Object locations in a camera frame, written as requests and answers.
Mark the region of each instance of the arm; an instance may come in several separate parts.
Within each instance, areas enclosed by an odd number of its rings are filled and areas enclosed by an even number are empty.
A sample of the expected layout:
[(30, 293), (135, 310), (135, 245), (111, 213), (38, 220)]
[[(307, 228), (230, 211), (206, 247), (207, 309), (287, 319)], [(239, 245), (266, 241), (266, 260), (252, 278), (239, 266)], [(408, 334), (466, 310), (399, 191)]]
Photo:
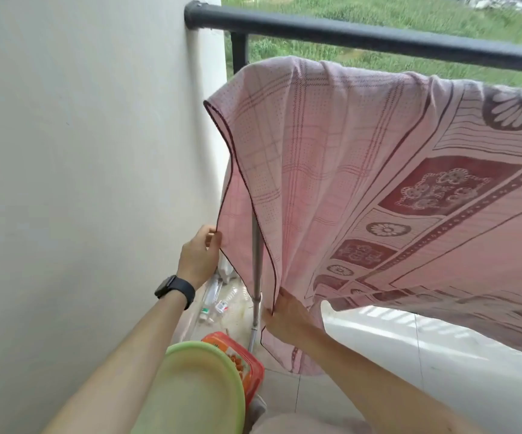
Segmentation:
[(321, 366), (377, 434), (485, 434), (395, 374), (338, 343), (315, 327), (301, 302), (281, 289), (269, 332), (303, 350)]
[[(214, 273), (221, 234), (203, 226), (182, 249), (177, 276), (198, 289)], [(43, 434), (128, 434), (150, 390), (187, 299), (170, 291), (142, 317), (54, 417)]]

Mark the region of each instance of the grass field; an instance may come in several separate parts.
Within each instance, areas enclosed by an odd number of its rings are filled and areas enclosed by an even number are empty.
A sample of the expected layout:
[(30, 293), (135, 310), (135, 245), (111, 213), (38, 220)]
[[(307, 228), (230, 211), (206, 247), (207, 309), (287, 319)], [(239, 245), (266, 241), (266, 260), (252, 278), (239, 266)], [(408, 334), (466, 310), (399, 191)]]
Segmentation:
[[(522, 44), (520, 13), (503, 9), (472, 10), (453, 0), (223, 0), (223, 4)], [(232, 73), (228, 36), (226, 50), (227, 70)], [(373, 70), (416, 71), (448, 79), (476, 79), (522, 86), (522, 73), (519, 72), (261, 36), (251, 37), (249, 52), (252, 62), (273, 56), (296, 55)]]

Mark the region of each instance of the forearm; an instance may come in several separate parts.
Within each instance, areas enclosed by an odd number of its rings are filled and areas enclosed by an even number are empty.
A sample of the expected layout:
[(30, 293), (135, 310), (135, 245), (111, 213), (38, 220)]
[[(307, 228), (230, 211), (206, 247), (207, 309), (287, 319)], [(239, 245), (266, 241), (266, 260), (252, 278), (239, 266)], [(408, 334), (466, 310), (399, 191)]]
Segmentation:
[(377, 434), (482, 434), (441, 402), (337, 343), (324, 331), (304, 333), (300, 349), (341, 388)]
[(128, 434), (186, 302), (179, 291), (171, 291), (158, 300), (64, 405), (44, 434)]

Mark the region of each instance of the hand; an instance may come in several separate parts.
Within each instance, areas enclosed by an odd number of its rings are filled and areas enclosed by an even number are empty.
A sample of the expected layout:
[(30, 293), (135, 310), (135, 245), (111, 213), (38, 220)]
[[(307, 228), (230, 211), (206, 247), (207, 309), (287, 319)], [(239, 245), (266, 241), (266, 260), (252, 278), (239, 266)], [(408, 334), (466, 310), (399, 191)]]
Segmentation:
[(200, 288), (217, 268), (222, 239), (223, 235), (214, 226), (203, 225), (197, 235), (183, 245), (176, 276), (190, 283), (195, 291)]
[(305, 306), (284, 288), (279, 290), (273, 315), (269, 309), (263, 310), (263, 321), (276, 338), (296, 347), (313, 333), (320, 332)]

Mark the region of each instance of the black watch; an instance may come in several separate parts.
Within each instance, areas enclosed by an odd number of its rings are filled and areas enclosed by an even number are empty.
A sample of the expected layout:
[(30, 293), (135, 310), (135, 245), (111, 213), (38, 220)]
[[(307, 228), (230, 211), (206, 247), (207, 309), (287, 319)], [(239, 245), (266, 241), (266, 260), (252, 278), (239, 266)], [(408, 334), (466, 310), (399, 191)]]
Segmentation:
[(186, 280), (179, 279), (177, 276), (171, 275), (160, 284), (156, 291), (154, 291), (154, 295), (160, 299), (175, 289), (177, 291), (181, 291), (187, 298), (187, 306), (185, 307), (185, 310), (187, 310), (194, 300), (194, 288)]

